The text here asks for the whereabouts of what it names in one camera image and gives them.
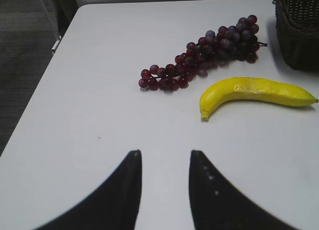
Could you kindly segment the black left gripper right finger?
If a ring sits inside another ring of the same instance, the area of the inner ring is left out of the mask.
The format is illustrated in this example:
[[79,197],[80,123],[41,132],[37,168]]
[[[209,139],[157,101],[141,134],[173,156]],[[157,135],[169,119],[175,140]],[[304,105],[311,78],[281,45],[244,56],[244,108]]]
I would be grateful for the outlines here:
[[292,230],[236,189],[199,150],[191,151],[189,202],[197,230]]

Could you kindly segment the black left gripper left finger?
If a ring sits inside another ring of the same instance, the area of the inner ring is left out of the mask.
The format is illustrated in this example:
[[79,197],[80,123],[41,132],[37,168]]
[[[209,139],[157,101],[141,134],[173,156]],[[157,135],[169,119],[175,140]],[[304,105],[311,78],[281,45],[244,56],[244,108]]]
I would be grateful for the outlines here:
[[142,154],[128,152],[95,191],[41,230],[133,230],[142,195]]

